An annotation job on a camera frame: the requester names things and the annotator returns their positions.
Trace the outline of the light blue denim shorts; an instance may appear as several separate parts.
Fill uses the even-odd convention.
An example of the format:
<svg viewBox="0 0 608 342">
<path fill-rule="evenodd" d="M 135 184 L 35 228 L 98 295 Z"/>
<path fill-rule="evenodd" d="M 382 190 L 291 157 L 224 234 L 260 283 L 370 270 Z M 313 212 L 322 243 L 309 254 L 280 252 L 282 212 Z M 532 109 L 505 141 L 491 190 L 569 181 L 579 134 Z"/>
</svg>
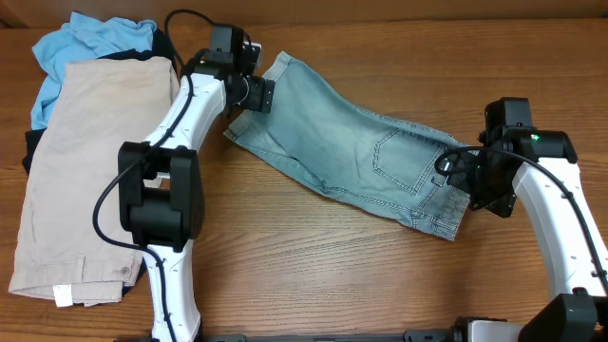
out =
<svg viewBox="0 0 608 342">
<path fill-rule="evenodd" d="M 224 132 L 229 140 L 322 196 L 455 239 L 469 196 L 434 163 L 460 142 L 350 103 L 286 52 L 264 76 L 275 82 L 270 112 L 243 111 Z"/>
</svg>

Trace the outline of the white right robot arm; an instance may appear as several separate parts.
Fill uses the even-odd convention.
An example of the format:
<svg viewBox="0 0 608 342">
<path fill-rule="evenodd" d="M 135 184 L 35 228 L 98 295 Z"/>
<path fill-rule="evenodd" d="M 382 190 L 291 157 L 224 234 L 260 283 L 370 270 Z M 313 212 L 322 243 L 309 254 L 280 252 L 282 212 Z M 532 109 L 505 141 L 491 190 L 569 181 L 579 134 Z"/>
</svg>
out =
<svg viewBox="0 0 608 342">
<path fill-rule="evenodd" d="M 549 303 L 523 326 L 470 319 L 468 341 L 604 341 L 607 248 L 583 194 L 578 156 L 566 133 L 486 130 L 479 146 L 449 149 L 435 162 L 474 210 L 507 218 L 519 200 L 539 243 Z"/>
</svg>

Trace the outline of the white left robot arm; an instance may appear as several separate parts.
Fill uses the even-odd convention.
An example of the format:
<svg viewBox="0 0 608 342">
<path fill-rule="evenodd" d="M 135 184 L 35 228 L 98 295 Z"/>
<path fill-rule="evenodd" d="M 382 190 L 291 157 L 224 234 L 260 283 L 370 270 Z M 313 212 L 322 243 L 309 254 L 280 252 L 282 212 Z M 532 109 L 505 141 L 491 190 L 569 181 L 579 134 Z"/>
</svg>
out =
<svg viewBox="0 0 608 342">
<path fill-rule="evenodd" d="M 275 83 L 197 66 L 159 126 L 118 155 L 120 222 L 142 248 L 152 294 L 152 341 L 197 341 L 193 246 L 204 217 L 199 150 L 215 119 L 235 105 L 267 113 Z"/>
</svg>

